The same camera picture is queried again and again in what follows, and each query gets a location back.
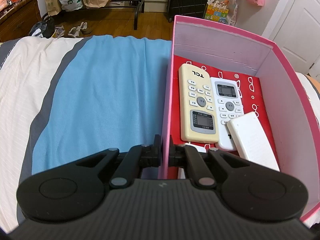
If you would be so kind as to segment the white USB charger cube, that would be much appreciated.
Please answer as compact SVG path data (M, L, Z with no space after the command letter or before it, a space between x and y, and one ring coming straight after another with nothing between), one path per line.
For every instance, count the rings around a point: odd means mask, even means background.
M194 144L191 144L191 143L186 143L185 145L186 145L186 146L194 147L195 149L197 149L197 151L198 151L199 153L206 153L206 152L207 152L206 148L203 147L203 146L194 145Z

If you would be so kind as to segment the red glasses-print paper liner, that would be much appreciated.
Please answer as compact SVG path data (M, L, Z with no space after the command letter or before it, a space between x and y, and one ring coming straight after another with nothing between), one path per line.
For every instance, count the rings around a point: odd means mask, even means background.
M237 83L239 93L241 93L241 101L244 107L244 114L249 112L254 112L256 114L269 140L269 143L272 147L272 150L274 152L274 155L277 161L276 147L274 144L271 126L267 117L266 107L264 104L259 79L257 77L252 77L246 74L228 72L228 71L220 70L215 67L201 65L198 62L191 62L185 58L182 58L176 55L173 57L173 60L172 60L171 77L170 77L171 102L169 104L170 113L168 115L168 142L170 142L170 139L172 139L174 144L184 145L186 143L191 143L194 145L203 146L206 149L209 146L217 147L216 143L204 144L199 142L187 142L181 139L180 93L179 93L178 70L180 66L186 62L190 62L191 64L199 68L202 68L210 75L210 78L219 77L222 79L233 80Z

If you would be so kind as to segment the white door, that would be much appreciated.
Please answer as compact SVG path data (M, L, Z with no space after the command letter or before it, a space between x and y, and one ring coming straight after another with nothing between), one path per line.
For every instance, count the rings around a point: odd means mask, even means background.
M319 80L319 0L279 0L263 32L295 71Z

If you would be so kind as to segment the striped bed sheet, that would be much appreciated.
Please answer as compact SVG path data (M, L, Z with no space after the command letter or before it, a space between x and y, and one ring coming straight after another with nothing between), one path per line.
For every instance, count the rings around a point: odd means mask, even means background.
M215 149L215 190L177 190L179 167L162 178L171 46L108 35L1 45L3 237L319 239L302 220L306 185L281 170ZM156 134L160 166L111 188L120 154Z

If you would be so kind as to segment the pair of slippers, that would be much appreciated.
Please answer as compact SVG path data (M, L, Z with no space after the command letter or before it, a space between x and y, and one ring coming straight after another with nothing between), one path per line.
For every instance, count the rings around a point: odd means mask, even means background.
M79 38L83 35L89 35L92 33L92 29L88 27L87 22L81 22L79 26L72 27L69 31L66 31L64 26L55 27L55 31L52 35L53 38Z

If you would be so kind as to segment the cream TCL remote control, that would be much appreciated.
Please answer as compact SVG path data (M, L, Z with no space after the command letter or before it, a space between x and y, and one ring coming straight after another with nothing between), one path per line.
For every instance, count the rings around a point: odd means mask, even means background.
M219 140L210 75L190 62L178 70L181 139L214 144Z

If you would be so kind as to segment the pink cardboard box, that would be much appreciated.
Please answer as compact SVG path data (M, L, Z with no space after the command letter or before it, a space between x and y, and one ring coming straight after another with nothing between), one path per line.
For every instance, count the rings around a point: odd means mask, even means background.
M233 80L245 112L259 118L282 172L300 179L309 198L302 220L319 210L319 114L309 78L294 71L272 41L200 18L174 19L163 118L162 178L175 178L169 146L181 143L178 69L190 62L212 77Z

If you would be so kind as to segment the wooden nightstand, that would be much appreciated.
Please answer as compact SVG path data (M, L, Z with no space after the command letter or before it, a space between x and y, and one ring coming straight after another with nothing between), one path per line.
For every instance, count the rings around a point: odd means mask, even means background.
M40 21L38 1L21 0L1 17L1 42L27 36Z

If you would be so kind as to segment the white TCL remote control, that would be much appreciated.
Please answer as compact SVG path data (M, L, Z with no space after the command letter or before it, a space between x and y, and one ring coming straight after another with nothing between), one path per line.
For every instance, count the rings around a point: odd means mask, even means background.
M244 115L241 93L233 80L211 77L213 97L217 114L219 140L217 147L223 151L233 152L236 146L228 130L227 122Z

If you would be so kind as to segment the black bag on floor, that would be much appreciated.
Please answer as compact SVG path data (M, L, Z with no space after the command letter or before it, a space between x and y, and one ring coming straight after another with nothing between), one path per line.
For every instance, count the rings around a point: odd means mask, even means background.
M50 38L55 33L55 24L52 16L47 16L44 20L37 22L29 31L28 36Z

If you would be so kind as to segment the colourful gift bag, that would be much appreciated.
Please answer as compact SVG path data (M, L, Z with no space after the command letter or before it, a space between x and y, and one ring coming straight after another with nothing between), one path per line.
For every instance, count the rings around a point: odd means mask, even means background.
M227 24L229 0L208 0L204 19Z

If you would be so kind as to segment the black clothes rack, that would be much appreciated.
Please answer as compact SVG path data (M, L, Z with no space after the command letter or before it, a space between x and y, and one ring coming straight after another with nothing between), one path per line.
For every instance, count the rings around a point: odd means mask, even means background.
M138 29L138 16L139 13L144 13L145 9L145 0L112 0L104 7L99 8L90 8L85 5L80 9L82 11L87 10L104 10L104 9L125 9L125 8L132 8L134 9L134 22L133 22L133 29Z

